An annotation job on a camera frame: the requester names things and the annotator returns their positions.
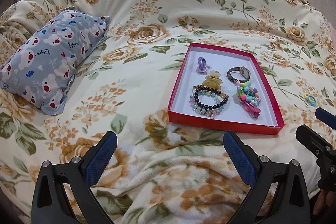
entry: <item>cushion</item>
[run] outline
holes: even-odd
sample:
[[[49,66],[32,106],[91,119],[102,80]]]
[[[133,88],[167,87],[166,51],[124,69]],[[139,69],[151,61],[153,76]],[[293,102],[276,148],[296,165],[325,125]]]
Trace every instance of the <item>cushion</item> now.
[[[103,38],[109,17],[68,9],[35,32],[0,67],[0,85],[48,115],[63,112],[76,67]]]

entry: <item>hair accessory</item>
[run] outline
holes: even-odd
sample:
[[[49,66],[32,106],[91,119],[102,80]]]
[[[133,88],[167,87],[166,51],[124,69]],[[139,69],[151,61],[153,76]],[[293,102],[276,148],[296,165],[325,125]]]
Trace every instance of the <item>hair accessory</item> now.
[[[190,106],[197,114],[208,116],[212,119],[219,115],[224,108],[224,105],[229,99],[229,96],[225,93],[222,93],[220,90],[216,90],[210,87],[206,87],[203,85],[196,85],[194,86],[195,92],[190,95]],[[214,99],[216,102],[213,106],[204,105],[200,102],[200,96],[208,96]]]
[[[251,81],[246,83],[236,82],[237,95],[241,103],[245,106],[245,110],[252,114],[253,117],[260,115],[260,109],[258,106],[261,103],[259,93],[257,89],[251,88]]]
[[[245,78],[245,80],[238,80],[236,78],[233,78],[230,74],[233,71],[238,71],[241,74],[241,76]],[[226,76],[229,79],[229,81],[234,83],[234,84],[237,81],[239,81],[240,83],[246,83],[247,81],[250,80],[251,72],[245,67],[234,67],[234,68],[231,68],[231,69],[228,70]]]
[[[313,95],[305,93],[304,96],[308,101],[308,104],[310,104],[311,106],[316,106],[316,99]]]
[[[221,84],[223,84],[223,81],[219,78],[221,74],[216,71],[212,70],[210,72],[210,75],[207,75],[205,77],[205,80],[203,81],[203,86],[210,87],[214,90],[221,90]]]

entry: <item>silver screw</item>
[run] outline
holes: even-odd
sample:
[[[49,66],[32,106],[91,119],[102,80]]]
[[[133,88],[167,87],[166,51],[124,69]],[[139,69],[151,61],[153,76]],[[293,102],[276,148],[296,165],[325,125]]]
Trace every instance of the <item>silver screw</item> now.
[[[42,163],[42,166],[47,167],[47,166],[49,166],[49,164],[50,164],[50,161],[46,160]]]
[[[260,160],[262,162],[268,162],[269,161],[269,158],[267,156],[260,156]]]
[[[298,166],[300,163],[298,160],[292,160],[292,163],[295,165],[295,166]]]
[[[73,157],[73,158],[72,158],[72,162],[73,162],[73,163],[78,163],[78,162],[81,161],[81,159],[82,159],[82,158],[81,158],[80,156],[76,156],[76,157]]]

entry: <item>purple ring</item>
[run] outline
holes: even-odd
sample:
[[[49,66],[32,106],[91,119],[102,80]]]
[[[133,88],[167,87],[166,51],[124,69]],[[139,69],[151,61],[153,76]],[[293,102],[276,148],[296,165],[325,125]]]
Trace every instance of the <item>purple ring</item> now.
[[[198,58],[198,69],[200,72],[205,72],[207,70],[207,63],[203,57]]]

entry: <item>red box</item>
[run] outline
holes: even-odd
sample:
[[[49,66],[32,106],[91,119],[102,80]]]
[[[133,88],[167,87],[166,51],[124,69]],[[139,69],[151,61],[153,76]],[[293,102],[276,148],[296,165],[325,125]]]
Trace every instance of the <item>red box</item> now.
[[[193,92],[193,86],[201,85],[206,75],[196,72],[199,57],[204,57],[207,63],[208,61],[212,63],[207,75],[211,70],[221,73],[220,79],[223,81],[221,91],[229,95],[225,108],[215,119],[196,114],[190,107],[189,98]],[[236,86],[226,77],[230,68],[240,66],[245,66],[251,71],[251,87],[257,88],[260,94],[261,113],[258,118],[253,118],[246,112],[239,103]],[[169,100],[168,117],[170,122],[189,126],[268,135],[277,134],[285,125],[272,89],[252,54],[232,48],[199,43],[189,45]]]

